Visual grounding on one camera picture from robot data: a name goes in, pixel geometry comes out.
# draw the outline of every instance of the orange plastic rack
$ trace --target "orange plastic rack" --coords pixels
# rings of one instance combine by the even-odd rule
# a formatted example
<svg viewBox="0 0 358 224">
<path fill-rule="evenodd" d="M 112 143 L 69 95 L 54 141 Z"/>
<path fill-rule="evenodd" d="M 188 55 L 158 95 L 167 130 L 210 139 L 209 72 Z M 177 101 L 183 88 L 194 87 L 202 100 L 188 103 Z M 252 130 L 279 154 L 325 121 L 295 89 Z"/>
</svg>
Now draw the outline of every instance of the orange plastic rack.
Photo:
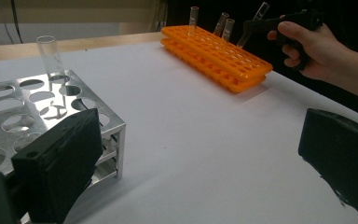
<svg viewBox="0 0 358 224">
<path fill-rule="evenodd" d="M 200 27 L 167 26 L 161 44 L 179 59 L 229 91 L 239 93 L 266 79 L 272 65 Z"/>
</svg>

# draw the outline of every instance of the white tabletop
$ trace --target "white tabletop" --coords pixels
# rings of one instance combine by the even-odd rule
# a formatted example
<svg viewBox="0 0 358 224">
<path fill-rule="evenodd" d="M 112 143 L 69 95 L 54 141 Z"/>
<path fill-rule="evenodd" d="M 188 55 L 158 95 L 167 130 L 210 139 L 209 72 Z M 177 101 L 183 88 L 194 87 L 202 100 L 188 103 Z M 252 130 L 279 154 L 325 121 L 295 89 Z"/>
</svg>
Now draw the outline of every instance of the white tabletop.
<svg viewBox="0 0 358 224">
<path fill-rule="evenodd" d="M 358 114 L 275 72 L 232 94 L 159 42 L 62 54 L 126 123 L 123 178 L 86 190 L 66 223 L 358 223 L 298 156 L 307 108 Z M 0 81 L 45 73 L 0 61 Z"/>
</svg>

